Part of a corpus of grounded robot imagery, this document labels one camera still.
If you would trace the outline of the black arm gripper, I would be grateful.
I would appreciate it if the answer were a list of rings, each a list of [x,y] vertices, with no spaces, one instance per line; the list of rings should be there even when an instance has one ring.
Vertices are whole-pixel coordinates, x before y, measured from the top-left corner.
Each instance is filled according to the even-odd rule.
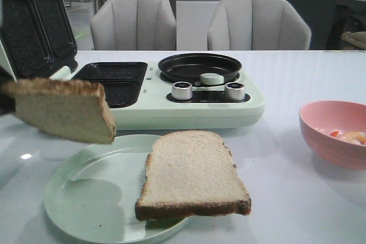
[[[1,86],[13,80],[14,78],[1,67]],[[15,99],[1,92],[0,108],[1,115],[15,112]]]

